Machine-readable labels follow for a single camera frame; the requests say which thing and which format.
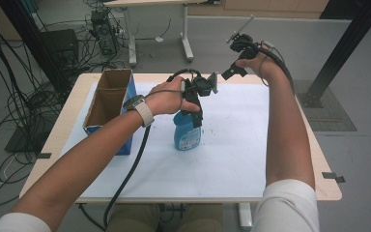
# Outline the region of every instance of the computer tower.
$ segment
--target computer tower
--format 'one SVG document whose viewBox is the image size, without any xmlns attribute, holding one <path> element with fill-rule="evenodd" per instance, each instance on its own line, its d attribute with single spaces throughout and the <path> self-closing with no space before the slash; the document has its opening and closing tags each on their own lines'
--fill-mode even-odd
<svg viewBox="0 0 371 232">
<path fill-rule="evenodd" d="M 72 29 L 41 32 L 41 36 L 60 66 L 78 63 L 79 43 Z"/>
<path fill-rule="evenodd" d="M 92 11 L 91 21 L 93 31 L 98 39 L 101 54 L 110 55 L 117 53 L 116 29 L 108 20 L 108 10 Z"/>
</svg>

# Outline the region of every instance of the blue spray bottle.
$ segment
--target blue spray bottle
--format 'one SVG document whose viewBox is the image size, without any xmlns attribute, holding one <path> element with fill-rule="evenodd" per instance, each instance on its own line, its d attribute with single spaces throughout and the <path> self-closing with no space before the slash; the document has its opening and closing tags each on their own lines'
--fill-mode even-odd
<svg viewBox="0 0 371 232">
<path fill-rule="evenodd" d="M 174 144 L 177 150 L 189 150 L 200 144 L 201 127 L 194 128 L 191 115 L 183 115 L 182 112 L 179 111 L 174 116 L 173 121 L 176 125 Z"/>
</svg>

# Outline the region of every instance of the floor mat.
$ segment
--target floor mat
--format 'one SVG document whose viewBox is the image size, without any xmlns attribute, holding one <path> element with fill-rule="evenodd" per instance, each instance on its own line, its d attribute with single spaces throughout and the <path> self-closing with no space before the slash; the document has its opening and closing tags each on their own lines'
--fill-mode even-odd
<svg viewBox="0 0 371 232">
<path fill-rule="evenodd" d="M 297 96 L 306 93 L 313 81 L 295 80 Z M 321 99 L 322 107 L 302 107 L 313 131 L 357 131 L 354 123 L 329 88 Z"/>
</svg>

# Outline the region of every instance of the wristwatch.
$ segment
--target wristwatch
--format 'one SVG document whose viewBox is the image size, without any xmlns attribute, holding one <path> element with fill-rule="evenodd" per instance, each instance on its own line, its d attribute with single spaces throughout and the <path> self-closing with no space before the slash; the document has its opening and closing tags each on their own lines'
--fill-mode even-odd
<svg viewBox="0 0 371 232">
<path fill-rule="evenodd" d="M 150 110 L 149 106 L 146 104 L 146 99 L 142 95 L 137 95 L 127 100 L 123 104 L 123 107 L 127 111 L 132 109 L 137 110 L 137 112 L 143 119 L 143 128 L 147 128 L 152 124 L 152 122 L 155 121 L 155 119 L 153 118 L 152 110 Z"/>
</svg>

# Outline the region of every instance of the white table frame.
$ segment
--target white table frame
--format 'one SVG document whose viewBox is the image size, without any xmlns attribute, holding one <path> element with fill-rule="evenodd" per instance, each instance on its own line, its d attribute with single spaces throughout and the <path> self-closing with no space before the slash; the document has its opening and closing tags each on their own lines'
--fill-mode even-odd
<svg viewBox="0 0 371 232">
<path fill-rule="evenodd" d="M 144 1 L 137 1 L 137 0 L 127 0 L 127 1 L 113 1 L 113 2 L 106 2 L 104 6 L 108 8 L 118 7 L 122 10 L 123 16 L 126 22 L 126 31 L 128 33 L 128 62 L 132 67 L 137 65 L 137 57 L 136 57 L 136 48 L 135 48 L 135 37 L 131 34 L 130 29 L 130 15 L 128 7 L 131 6 L 147 6 L 147 5 L 154 5 L 154 4 L 183 4 L 183 32 L 180 33 L 183 47 L 185 49 L 185 57 L 186 59 L 191 62 L 194 59 L 194 55 L 191 50 L 191 46 L 188 41 L 188 3 L 201 3 L 205 2 L 205 0 L 144 0 Z"/>
</svg>

